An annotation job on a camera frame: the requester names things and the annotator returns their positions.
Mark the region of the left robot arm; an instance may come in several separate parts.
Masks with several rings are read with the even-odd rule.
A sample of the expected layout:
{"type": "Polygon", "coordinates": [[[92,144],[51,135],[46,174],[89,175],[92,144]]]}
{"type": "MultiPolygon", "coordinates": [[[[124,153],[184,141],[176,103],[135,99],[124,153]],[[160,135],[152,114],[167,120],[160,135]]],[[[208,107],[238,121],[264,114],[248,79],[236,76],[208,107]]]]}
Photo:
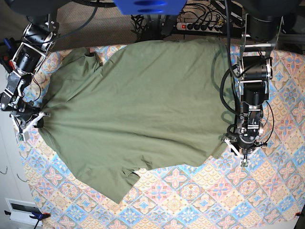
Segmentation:
{"type": "Polygon", "coordinates": [[[298,5],[286,0],[241,0],[242,44],[235,65],[229,64],[220,85],[224,107],[235,115],[222,139],[248,166],[248,155],[267,145],[262,141],[264,125],[263,103],[269,100],[269,83],[273,77],[271,52],[281,32],[283,16],[298,5]]]}

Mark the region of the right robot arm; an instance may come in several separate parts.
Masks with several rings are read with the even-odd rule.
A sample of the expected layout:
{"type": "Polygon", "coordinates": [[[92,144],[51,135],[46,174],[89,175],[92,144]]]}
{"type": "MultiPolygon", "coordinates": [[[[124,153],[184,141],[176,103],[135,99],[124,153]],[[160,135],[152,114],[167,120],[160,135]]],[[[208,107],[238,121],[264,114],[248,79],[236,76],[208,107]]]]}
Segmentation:
{"type": "Polygon", "coordinates": [[[0,94],[0,109],[10,112],[14,125],[22,135],[27,126],[33,126],[43,114],[34,102],[23,100],[23,90],[29,86],[40,69],[58,36],[57,11],[44,16],[27,16],[29,24],[23,32],[21,44],[11,62],[14,66],[8,75],[7,85],[0,94]]]}

